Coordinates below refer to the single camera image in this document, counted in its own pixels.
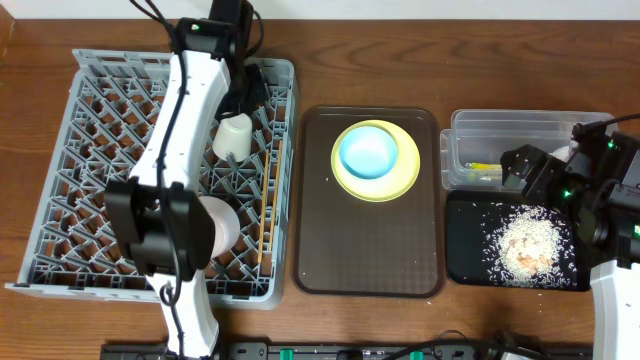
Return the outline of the clear plastic bin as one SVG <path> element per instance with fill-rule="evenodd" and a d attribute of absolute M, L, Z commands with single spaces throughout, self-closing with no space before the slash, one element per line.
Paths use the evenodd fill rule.
<path fill-rule="evenodd" d="M 602 112 L 461 109 L 451 126 L 440 133 L 441 181 L 444 189 L 502 192 L 502 172 L 474 171 L 464 167 L 477 162 L 500 164 L 504 152 L 523 145 L 552 153 L 573 146 L 577 123 L 609 120 Z"/>

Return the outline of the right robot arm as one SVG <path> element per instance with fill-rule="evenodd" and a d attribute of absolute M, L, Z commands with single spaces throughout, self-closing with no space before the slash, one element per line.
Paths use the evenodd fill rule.
<path fill-rule="evenodd" d="M 639 356 L 639 141 L 621 132 L 575 132 L 566 160 L 524 145 L 505 152 L 502 183 L 565 214 L 583 243 L 594 299 L 596 359 Z"/>

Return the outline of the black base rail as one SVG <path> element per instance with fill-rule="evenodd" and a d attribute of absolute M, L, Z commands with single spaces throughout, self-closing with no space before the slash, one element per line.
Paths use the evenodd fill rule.
<path fill-rule="evenodd" d="M 338 345 L 268 345 L 260 342 L 239 342 L 223 345 L 209 359 L 224 360 L 381 360 L 394 356 L 402 347 L 338 346 Z M 105 344 L 100 360 L 160 360 L 177 359 L 164 345 Z M 525 359 L 525 356 L 497 350 L 474 349 L 471 346 L 435 346 L 414 350 L 402 359 Z"/>

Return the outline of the light blue saucer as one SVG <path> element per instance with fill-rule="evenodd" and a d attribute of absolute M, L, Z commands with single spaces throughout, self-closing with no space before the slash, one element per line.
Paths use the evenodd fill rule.
<path fill-rule="evenodd" d="M 393 169 L 398 147 L 388 131 L 376 126 L 361 126 L 349 130 L 339 142 L 338 157 L 351 175 L 373 180 Z"/>

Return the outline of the white bowl with food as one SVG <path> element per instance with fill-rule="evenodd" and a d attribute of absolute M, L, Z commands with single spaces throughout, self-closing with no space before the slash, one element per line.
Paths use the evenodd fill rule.
<path fill-rule="evenodd" d="M 211 196 L 200 196 L 199 200 L 214 222 L 211 257 L 215 258 L 235 246 L 240 236 L 240 221 L 235 210 L 225 201 Z"/>

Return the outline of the brown plastic serving tray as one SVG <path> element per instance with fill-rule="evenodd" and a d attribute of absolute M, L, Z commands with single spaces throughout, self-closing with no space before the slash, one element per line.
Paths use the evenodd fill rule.
<path fill-rule="evenodd" d="M 415 141 L 416 182 L 400 197 L 368 202 L 349 194 L 330 164 L 349 126 L 386 120 Z M 430 298 L 445 280 L 438 122 L 422 109 L 316 107 L 300 127 L 293 280 L 310 294 Z"/>

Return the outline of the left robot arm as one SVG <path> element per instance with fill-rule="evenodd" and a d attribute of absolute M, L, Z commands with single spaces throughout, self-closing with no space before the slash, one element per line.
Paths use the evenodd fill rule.
<path fill-rule="evenodd" d="M 223 201 L 207 210 L 199 174 L 213 121 L 247 115 L 241 103 L 250 86 L 244 62 L 254 52 L 251 24 L 183 18 L 165 26 L 170 75 L 154 130 L 127 180 L 106 186 L 120 252 L 158 295 L 167 352 L 177 359 L 208 358 L 218 339 L 205 269 L 235 244 L 239 220 Z"/>

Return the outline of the wooden chopstick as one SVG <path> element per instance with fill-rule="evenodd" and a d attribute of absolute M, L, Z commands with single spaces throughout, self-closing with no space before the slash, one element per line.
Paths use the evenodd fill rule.
<path fill-rule="evenodd" d="M 266 206 L 268 198 L 268 183 L 269 183 L 269 171 L 270 171 L 271 155 L 270 150 L 266 150 L 265 154 L 265 166 L 262 180 L 262 194 L 261 194 L 261 217 L 259 227 L 259 242 L 258 242 L 258 264 L 262 263 L 263 248 L 264 248 L 264 228 L 266 222 Z"/>
<path fill-rule="evenodd" d="M 280 186 L 280 172 L 281 172 L 281 163 L 282 163 L 282 158 L 283 158 L 283 150 L 284 150 L 284 144 L 283 144 L 283 140 L 281 139 L 279 141 L 278 144 L 278 157 L 277 157 L 277 164 L 276 164 L 276 177 L 275 177 L 275 186 L 274 186 L 274 196 L 273 196 L 273 202 L 272 202 L 272 219 L 271 219 L 271 224 L 270 224 L 270 247 L 273 247 L 274 241 L 275 241 L 275 224 L 276 224 L 276 220 L 277 220 L 277 202 L 278 202 L 278 195 L 280 193 L 279 191 L 279 186 Z"/>

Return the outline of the grey plastic dish rack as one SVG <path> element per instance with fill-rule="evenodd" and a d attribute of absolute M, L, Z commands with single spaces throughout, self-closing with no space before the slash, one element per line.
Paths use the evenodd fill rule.
<path fill-rule="evenodd" d="M 153 302 L 156 294 L 119 252 L 106 207 L 110 180 L 123 180 L 154 129 L 169 79 L 164 53 L 77 49 L 64 117 L 14 292 L 42 298 Z M 251 155 L 227 163 L 206 150 L 200 191 L 231 205 L 240 221 L 236 245 L 205 271 L 218 307 L 271 310 L 282 299 L 295 148 L 298 86 L 293 64 L 260 58 L 269 97 L 253 113 Z M 278 144 L 284 150 L 275 241 L 270 224 Z M 271 162 L 262 263 L 258 264 L 262 180 Z"/>

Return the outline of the white upturned cup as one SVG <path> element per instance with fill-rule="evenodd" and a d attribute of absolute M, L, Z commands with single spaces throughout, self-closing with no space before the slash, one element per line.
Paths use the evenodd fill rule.
<path fill-rule="evenodd" d="M 251 154 L 252 134 L 253 123 L 247 114 L 225 118 L 220 122 L 212 150 L 220 159 L 231 155 L 236 162 L 242 162 Z"/>

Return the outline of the green snack wrapper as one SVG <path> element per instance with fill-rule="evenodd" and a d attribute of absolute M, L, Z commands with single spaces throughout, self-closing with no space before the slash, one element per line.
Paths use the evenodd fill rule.
<path fill-rule="evenodd" d="M 477 163 L 477 162 L 466 163 L 464 167 L 466 169 L 474 170 L 474 171 L 498 172 L 502 170 L 502 167 L 500 164 L 487 164 L 487 163 Z"/>

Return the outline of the yellow-green plate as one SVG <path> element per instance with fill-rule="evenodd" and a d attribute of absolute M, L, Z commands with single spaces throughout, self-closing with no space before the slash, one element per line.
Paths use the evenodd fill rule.
<path fill-rule="evenodd" d="M 389 173 L 380 178 L 357 178 L 348 173 L 339 160 L 339 142 L 349 130 L 361 126 L 380 127 L 388 131 L 396 141 L 396 164 Z M 357 122 L 342 131 L 332 146 L 330 165 L 339 185 L 353 197 L 368 202 L 386 202 L 402 196 L 413 186 L 420 172 L 420 152 L 412 136 L 402 127 L 389 121 L 370 119 Z"/>

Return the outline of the white tissue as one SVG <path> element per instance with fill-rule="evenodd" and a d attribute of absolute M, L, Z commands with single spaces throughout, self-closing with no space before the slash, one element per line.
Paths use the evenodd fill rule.
<path fill-rule="evenodd" d="M 567 145 L 567 146 L 563 146 L 561 148 L 556 149 L 551 153 L 551 155 L 560 161 L 568 162 L 572 157 L 572 155 L 574 154 L 574 152 L 575 152 L 575 149 L 572 146 Z"/>

